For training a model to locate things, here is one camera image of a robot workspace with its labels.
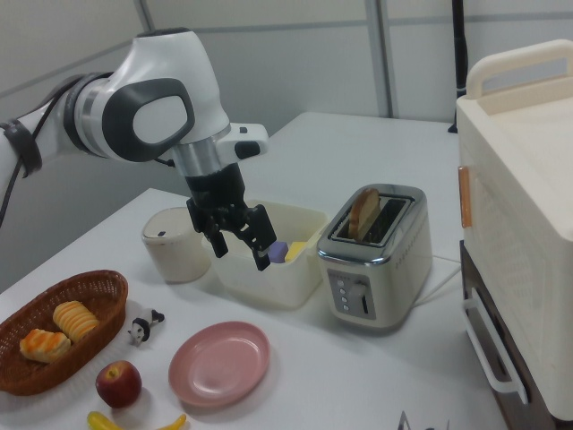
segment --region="panda figurine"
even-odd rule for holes
[[[150,338],[151,326],[161,323],[163,320],[165,320],[165,316],[155,309],[143,309],[139,316],[132,321],[132,329],[127,332],[132,335],[133,342],[139,347],[142,342]]]

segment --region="pink plate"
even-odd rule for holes
[[[247,322],[221,322],[191,336],[169,366],[169,384],[183,402],[221,407],[256,387],[269,366],[265,333]]]

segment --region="brown basket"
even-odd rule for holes
[[[28,360],[20,340],[32,329],[61,331],[54,309],[72,300],[82,302],[98,326],[53,363]],[[80,370],[121,330],[125,320],[127,280],[116,271],[89,271],[63,280],[34,298],[0,324],[0,391],[29,396],[49,390]]]

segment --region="bread slice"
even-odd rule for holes
[[[88,308],[74,300],[58,305],[54,310],[54,323],[76,343],[94,329],[99,321]]]
[[[348,238],[362,241],[380,212],[378,190],[367,188],[358,194],[350,210]]]
[[[71,341],[63,333],[34,329],[20,341],[20,352],[29,360],[52,363],[71,345]]]

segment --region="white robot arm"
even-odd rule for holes
[[[268,248],[277,238],[264,207],[244,203],[237,165],[264,153],[268,135],[262,125],[229,122],[195,33],[142,33],[114,73],[71,78],[42,105],[0,124],[0,191],[19,160],[29,175],[66,151],[131,162],[171,151],[191,189],[192,223],[216,256],[227,253],[220,230],[228,230],[252,249],[259,270],[269,265]]]

